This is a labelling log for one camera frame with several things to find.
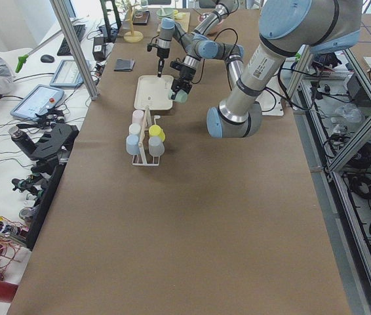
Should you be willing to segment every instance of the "white tray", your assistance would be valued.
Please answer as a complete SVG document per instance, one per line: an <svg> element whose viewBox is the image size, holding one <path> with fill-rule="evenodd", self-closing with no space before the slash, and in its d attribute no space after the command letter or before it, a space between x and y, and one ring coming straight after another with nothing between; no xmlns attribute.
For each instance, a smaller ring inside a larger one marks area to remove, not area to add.
<svg viewBox="0 0 371 315"><path fill-rule="evenodd" d="M136 97L134 99L134 108L137 110L170 110L172 100L168 98L168 92L171 90L171 75L143 75L139 77Z"/></svg>

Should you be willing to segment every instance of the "label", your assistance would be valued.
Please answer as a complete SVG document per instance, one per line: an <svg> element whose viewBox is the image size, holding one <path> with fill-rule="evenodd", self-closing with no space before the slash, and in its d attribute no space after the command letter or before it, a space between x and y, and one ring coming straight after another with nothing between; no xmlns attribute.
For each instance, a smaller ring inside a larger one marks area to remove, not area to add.
<svg viewBox="0 0 371 315"><path fill-rule="evenodd" d="M248 70L250 70L253 77L264 80L274 63L274 59L270 58L259 46L248 63Z"/></svg>
<svg viewBox="0 0 371 315"><path fill-rule="evenodd" d="M19 235L20 231L17 226L7 224L5 229L2 231L3 234Z"/></svg>

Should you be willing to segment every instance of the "white rack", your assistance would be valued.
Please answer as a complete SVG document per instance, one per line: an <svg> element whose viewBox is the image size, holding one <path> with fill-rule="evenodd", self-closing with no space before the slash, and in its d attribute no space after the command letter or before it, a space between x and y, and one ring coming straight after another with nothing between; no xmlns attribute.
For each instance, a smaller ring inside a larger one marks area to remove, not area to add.
<svg viewBox="0 0 371 315"><path fill-rule="evenodd" d="M153 116L153 124L157 125L157 119L161 118L159 115ZM142 122L142 128L140 130L140 137L139 137L139 152L140 154L136 154L132 158L132 164L135 166L159 166L159 162L161 157L153 157L149 154L149 150L144 143L146 138L149 138L149 126L152 126L152 116L151 110L149 106L145 109L145 117Z"/></svg>

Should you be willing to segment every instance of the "white desk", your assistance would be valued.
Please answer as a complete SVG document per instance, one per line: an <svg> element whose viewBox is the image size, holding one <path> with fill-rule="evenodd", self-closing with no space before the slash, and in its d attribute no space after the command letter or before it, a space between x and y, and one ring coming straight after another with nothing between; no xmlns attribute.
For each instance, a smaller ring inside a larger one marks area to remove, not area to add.
<svg viewBox="0 0 371 315"><path fill-rule="evenodd" d="M86 24L86 32L84 39L81 42L81 47L84 51L85 58L90 60L92 64L95 64L94 58L92 56L92 40L86 39L86 36L92 31L96 30L97 26L102 23L101 20L80 20L79 24ZM48 34L46 34L45 39L50 35L54 34L60 27L58 23L50 29ZM62 42L63 35L57 37L54 41L50 42L48 45L44 46L42 49L32 54L27 62L24 64L20 73L16 75L15 79L19 77L25 77L28 75L39 74L39 73L49 73L55 72L59 63L63 59L73 59L72 56L57 56L56 53ZM45 64L40 62L40 57L43 54L50 54L55 57L55 61L51 64ZM37 76L29 79L22 79L15 83L13 91L9 95L25 97L35 86L38 84L48 85L50 83L52 76ZM68 97L73 90L65 90L65 96ZM0 159L15 158L22 165L32 165L33 162L29 160L12 142L8 134L8 129L14 124L18 123L17 120L12 120L12 116L9 112L17 105L19 100L17 98L2 98L0 100L0 124L6 124L11 121L12 124L3 126L0 128L0 152L17 152L17 153L7 153L0 154ZM90 103L90 98L88 92L84 86L80 87L75 91L75 93L67 101L67 110L65 110L66 122L70 125L76 125L78 129L81 129L83 117L87 114L88 106ZM36 132L38 129L30 129L31 132ZM39 138L43 134L42 131L30 135L32 139ZM28 167L21 167L16 161L2 161L0 162L0 215L4 216L12 221L20 221L18 214L20 210L26 206L27 192L19 193L12 191L13 185L11 180L13 178L24 179L31 171ZM28 262L30 252L27 249L20 250L17 259L21 262L12 262L7 268L5 274L5 281L18 284L21 280L22 274L25 270L26 264ZM10 304L0 303L0 315L6 314Z"/></svg>

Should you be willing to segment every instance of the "computer mouse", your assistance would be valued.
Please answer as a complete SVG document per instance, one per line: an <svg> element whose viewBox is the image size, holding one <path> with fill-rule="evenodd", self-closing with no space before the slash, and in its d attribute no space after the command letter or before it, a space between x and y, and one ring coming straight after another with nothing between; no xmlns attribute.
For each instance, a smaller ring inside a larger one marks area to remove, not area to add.
<svg viewBox="0 0 371 315"><path fill-rule="evenodd" d="M47 64L50 64L50 63L54 62L54 57L49 55L49 54L44 54L43 56L41 56L40 61L41 62L46 62Z"/></svg>

